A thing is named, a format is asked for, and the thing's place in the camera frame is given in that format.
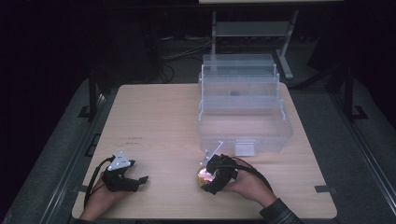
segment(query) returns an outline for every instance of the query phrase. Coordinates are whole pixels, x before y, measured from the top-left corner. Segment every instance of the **sleeve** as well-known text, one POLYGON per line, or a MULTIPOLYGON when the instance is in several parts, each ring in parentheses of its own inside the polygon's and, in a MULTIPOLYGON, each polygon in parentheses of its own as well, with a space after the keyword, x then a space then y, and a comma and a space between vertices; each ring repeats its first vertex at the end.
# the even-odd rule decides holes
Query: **sleeve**
POLYGON ((82 219, 76 219, 73 224, 96 224, 96 222, 90 222, 82 219))
POLYGON ((268 224, 303 223, 280 199, 276 199, 270 206, 262 209, 260 215, 268 224))

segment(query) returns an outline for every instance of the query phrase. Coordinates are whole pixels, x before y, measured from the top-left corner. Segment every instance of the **metal stand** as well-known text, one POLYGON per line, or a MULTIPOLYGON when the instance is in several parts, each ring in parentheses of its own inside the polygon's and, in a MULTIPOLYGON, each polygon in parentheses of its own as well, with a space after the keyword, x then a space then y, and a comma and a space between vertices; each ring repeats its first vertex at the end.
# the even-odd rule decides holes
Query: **metal stand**
POLYGON ((90 105, 83 106, 81 111, 78 114, 79 118, 88 118, 88 122, 91 122, 96 115, 97 106, 96 106, 96 83, 94 78, 93 70, 90 73, 90 77, 88 78, 88 85, 90 90, 90 105))
POLYGON ((287 79, 293 79, 286 51, 289 46, 298 10, 293 11, 290 21, 217 21, 216 11, 212 20, 212 55, 216 55, 216 38, 218 36, 283 36, 285 41, 281 49, 276 50, 276 56, 287 79))
POLYGON ((358 111, 358 114, 353 114, 352 112, 352 99, 353 99, 353 74, 348 68, 346 74, 346 88, 345 88, 345 98, 344 98, 344 112, 346 113, 346 117, 349 122, 354 122, 355 119, 368 119, 367 115, 364 113, 361 106, 356 105, 355 108, 358 111))

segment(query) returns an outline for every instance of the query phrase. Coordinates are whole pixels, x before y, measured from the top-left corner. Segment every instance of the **hand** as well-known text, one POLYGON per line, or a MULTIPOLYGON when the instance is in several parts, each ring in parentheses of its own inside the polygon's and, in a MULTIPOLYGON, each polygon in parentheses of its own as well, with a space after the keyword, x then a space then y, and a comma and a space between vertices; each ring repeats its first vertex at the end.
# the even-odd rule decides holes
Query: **hand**
POLYGON ((92 195, 79 219, 94 222, 99 216, 110 209, 115 202, 130 193, 129 191, 111 192, 103 182, 102 176, 103 173, 101 173, 95 186, 93 186, 92 195))
MULTIPOLYGON (((242 161, 236 161, 236 163, 247 166, 242 161)), ((236 180, 228 183, 222 190, 238 193, 248 200, 259 203, 264 208, 276 200, 275 194, 257 176, 244 170, 238 170, 236 180)))

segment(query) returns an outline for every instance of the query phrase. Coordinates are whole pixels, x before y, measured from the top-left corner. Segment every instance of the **clear plastic container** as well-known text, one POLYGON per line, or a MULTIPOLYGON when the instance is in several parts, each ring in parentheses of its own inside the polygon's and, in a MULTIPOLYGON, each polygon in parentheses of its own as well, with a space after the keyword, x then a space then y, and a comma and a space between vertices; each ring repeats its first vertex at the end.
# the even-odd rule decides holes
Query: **clear plastic container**
POLYGON ((200 76, 197 126, 209 159, 279 151, 292 136, 270 54, 205 55, 200 76))

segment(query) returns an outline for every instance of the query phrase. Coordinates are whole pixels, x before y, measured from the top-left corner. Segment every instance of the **black sleeve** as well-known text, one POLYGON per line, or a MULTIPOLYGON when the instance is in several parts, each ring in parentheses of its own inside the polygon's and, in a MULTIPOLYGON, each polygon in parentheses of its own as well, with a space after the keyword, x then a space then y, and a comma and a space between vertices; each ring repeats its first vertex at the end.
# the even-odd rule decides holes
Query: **black sleeve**
POLYGON ((260 215, 268 224, 303 223, 280 199, 276 199, 270 206, 262 209, 260 215))

